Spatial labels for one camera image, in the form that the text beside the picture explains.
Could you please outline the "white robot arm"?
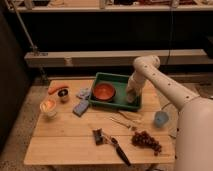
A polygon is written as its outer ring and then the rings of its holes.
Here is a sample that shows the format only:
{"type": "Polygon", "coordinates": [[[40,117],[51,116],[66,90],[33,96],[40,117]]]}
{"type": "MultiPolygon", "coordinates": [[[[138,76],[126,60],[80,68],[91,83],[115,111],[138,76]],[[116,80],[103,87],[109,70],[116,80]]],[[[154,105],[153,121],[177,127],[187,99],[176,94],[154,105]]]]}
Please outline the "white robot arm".
{"type": "Polygon", "coordinates": [[[213,171],[213,100],[166,76],[159,66],[156,55],[134,60],[127,101],[133,102],[149,80],[179,111],[174,171],[213,171]]]}

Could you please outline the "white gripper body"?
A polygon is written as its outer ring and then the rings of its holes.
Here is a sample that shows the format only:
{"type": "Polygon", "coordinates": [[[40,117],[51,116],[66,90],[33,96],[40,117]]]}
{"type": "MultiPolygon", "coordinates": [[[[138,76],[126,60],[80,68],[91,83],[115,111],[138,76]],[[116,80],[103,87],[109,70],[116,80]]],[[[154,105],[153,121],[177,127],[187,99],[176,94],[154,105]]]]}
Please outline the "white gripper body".
{"type": "Polygon", "coordinates": [[[126,92],[134,92],[136,95],[141,93],[141,89],[144,87],[146,78],[139,74],[138,72],[134,72],[128,80],[126,92]]]}

